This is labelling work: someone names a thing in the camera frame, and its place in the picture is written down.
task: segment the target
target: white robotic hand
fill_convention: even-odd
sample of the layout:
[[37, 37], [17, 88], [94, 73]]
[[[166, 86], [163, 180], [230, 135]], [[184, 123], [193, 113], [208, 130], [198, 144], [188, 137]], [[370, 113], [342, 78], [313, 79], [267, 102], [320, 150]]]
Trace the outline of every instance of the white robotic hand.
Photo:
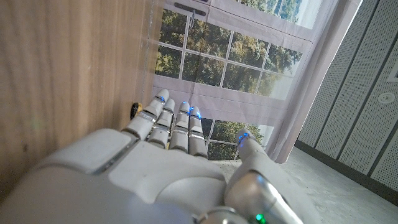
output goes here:
[[198, 108], [183, 102], [172, 127], [173, 111], [161, 90], [121, 132], [100, 129], [51, 154], [2, 203], [0, 223], [318, 222], [247, 130], [227, 185], [207, 160]]

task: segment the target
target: window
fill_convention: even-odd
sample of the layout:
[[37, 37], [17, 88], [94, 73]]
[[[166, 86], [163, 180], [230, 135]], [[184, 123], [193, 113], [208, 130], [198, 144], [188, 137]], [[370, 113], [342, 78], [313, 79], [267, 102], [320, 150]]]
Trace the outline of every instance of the window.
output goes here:
[[224, 62], [208, 57], [186, 53], [182, 79], [186, 81], [219, 86]]
[[236, 146], [217, 142], [209, 142], [207, 148], [209, 160], [233, 160], [236, 154]]
[[241, 0], [241, 3], [260, 11], [278, 15], [282, 0]]
[[254, 93], [259, 77], [258, 70], [229, 63], [225, 71], [223, 88]]
[[267, 125], [245, 124], [231, 121], [202, 118], [203, 135], [208, 148], [209, 160], [240, 159], [237, 151], [236, 134], [247, 128], [265, 149], [274, 127]]
[[180, 72], [181, 51], [159, 46], [156, 60], [156, 75], [178, 78]]
[[[278, 6], [287, 1], [241, 3], [278, 12]], [[278, 100], [287, 98], [302, 53], [198, 19], [188, 29], [188, 22], [187, 16], [164, 10], [155, 74]]]
[[299, 26], [312, 29], [322, 0], [240, 0], [240, 2]]
[[261, 68], [266, 57], [267, 46], [268, 43], [265, 41], [235, 32], [228, 59]]
[[230, 35], [230, 30], [195, 19], [188, 31], [187, 49], [225, 58]]

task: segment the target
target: acoustic panel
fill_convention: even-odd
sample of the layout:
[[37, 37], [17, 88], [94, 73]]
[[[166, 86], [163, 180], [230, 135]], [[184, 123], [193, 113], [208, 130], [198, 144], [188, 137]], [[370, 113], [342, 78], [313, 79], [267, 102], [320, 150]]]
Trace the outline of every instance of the acoustic panel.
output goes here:
[[341, 45], [329, 66], [329, 69], [318, 90], [311, 110], [304, 122], [298, 140], [315, 147], [316, 141], [321, 134], [323, 124], [333, 106], [334, 99], [339, 92], [341, 82], [344, 80], [351, 59], [360, 44], [365, 33], [366, 26], [372, 18], [372, 12], [376, 7], [377, 0], [365, 1], [353, 19]]
[[315, 146], [337, 158], [371, 90], [398, 28], [396, 2], [380, 1], [353, 60], [325, 128]]
[[398, 191], [398, 132], [392, 138], [371, 178]]
[[397, 121], [398, 100], [390, 103], [379, 100], [384, 93], [398, 93], [398, 83], [387, 81], [397, 61], [398, 44], [391, 52], [339, 158], [340, 162], [363, 174], [369, 172]]

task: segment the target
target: wooden panel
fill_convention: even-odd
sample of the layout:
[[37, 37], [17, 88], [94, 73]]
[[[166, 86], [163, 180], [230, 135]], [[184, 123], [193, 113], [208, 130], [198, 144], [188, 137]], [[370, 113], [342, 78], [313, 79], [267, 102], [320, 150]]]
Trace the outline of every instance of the wooden panel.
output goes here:
[[162, 6], [0, 0], [0, 198], [44, 156], [149, 102]]

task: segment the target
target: gray floor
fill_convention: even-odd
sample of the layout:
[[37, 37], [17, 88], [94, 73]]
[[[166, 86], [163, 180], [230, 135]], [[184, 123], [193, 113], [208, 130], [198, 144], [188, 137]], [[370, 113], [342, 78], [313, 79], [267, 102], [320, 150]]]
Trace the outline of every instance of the gray floor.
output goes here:
[[[228, 181], [240, 161], [217, 161]], [[294, 148], [280, 165], [303, 187], [323, 223], [398, 223], [398, 207]]]

